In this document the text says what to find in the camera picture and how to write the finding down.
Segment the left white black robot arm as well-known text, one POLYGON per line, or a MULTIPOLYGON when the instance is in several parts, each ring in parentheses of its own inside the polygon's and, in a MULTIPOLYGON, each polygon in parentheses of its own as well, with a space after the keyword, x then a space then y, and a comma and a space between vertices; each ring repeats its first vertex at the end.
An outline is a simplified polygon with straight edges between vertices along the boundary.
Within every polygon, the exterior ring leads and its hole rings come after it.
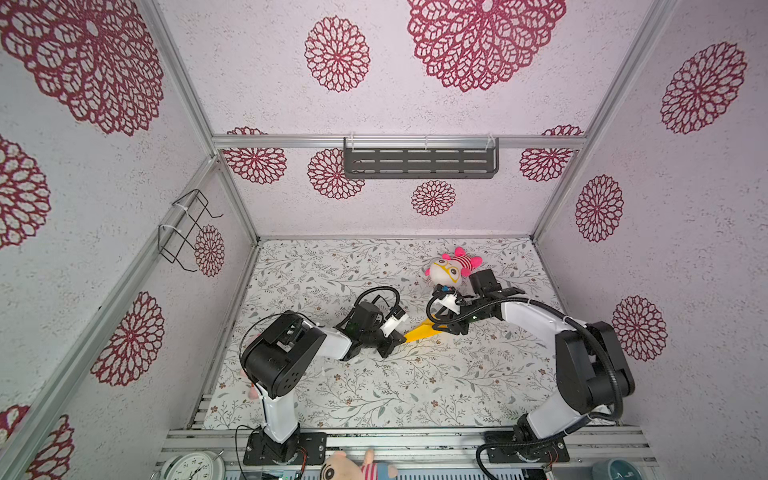
POLYGON ((242 370, 262 399, 266 437, 282 445, 299 430, 293 390, 315 358, 346 362, 364 350, 386 358, 405 342, 397 328, 408 318, 398 304, 384 313, 367 301, 356 303, 334 327, 321 327, 291 310, 277 314, 239 354, 242 370))

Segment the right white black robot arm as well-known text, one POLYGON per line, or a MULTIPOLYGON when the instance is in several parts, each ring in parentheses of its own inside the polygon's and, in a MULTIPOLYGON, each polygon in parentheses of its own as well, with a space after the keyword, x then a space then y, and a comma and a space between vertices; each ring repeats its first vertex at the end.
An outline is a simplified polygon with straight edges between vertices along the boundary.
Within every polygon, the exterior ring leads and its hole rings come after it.
POLYGON ((472 323, 495 319, 535 336, 554 356, 557 390, 518 420, 519 442, 551 442, 593 420, 622 418, 624 399, 634 393, 635 381, 610 324, 576 320, 517 287, 504 288, 490 269, 473 273, 469 280, 469 296, 453 286, 434 287, 426 307, 434 330, 465 335, 472 323))

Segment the yellow square paper sheet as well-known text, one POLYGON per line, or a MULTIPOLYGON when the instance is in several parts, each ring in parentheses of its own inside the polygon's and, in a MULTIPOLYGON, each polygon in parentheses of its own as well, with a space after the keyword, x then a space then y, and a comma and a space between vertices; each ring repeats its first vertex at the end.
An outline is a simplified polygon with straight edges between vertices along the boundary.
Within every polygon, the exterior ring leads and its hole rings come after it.
POLYGON ((430 320, 424 320, 419 326, 408 331, 404 337, 406 343, 418 342, 427 338, 431 338, 440 333, 439 330, 433 328, 434 323, 430 320))

